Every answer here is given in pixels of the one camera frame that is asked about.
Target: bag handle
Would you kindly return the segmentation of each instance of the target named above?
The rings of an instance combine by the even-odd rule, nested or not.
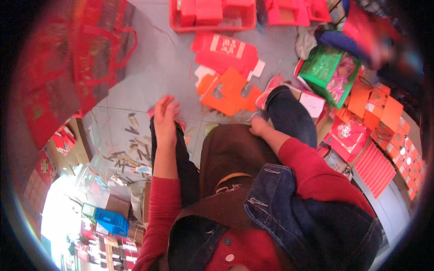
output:
[[[137,47],[138,42],[137,42],[136,31],[132,27],[124,27],[120,30],[120,32],[133,32],[133,34],[134,34],[134,45],[131,47],[131,49],[128,51],[128,53],[125,55],[124,59],[120,62],[114,61],[114,58],[115,58],[114,55],[117,54],[118,49],[119,49],[119,39],[116,35],[114,35],[112,32],[110,32],[108,30],[99,28],[97,26],[90,26],[90,25],[85,25],[83,27],[83,32],[107,38],[112,43],[112,46],[110,49],[111,57],[110,57],[110,61],[108,64],[107,74],[101,79],[84,79],[83,81],[86,83],[87,86],[94,86],[94,85],[98,85],[98,84],[101,84],[104,82],[109,82],[110,87],[114,86],[116,84],[115,78],[114,78],[114,75],[116,73],[116,68],[120,68],[120,67],[125,66],[127,64],[127,61],[129,60],[129,58],[131,57],[131,55],[133,54],[134,50]]]

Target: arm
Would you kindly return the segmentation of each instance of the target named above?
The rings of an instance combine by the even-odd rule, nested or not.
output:
[[[142,250],[133,271],[145,271],[167,250],[169,231],[181,211],[181,186],[176,166],[177,115],[173,98],[165,96],[155,105],[157,150],[151,181],[149,219],[143,236]]]
[[[252,132],[263,138],[279,161],[290,167],[297,182],[297,194],[302,199],[347,202],[375,217],[363,194],[348,179],[331,169],[314,148],[271,128],[263,119],[252,118]]]

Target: blue plastic crate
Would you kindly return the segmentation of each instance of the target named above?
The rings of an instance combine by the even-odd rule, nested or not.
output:
[[[103,208],[96,208],[95,220],[112,234],[128,235],[129,225],[127,219],[121,214]]]

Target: dark button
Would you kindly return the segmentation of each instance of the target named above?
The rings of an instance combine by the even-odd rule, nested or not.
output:
[[[232,244],[232,240],[230,238],[226,238],[223,240],[223,244],[230,245],[230,244]]]

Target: white button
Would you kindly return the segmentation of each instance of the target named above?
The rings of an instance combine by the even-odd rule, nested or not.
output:
[[[234,254],[229,254],[228,256],[226,256],[225,260],[226,261],[233,261],[235,259],[235,255]]]

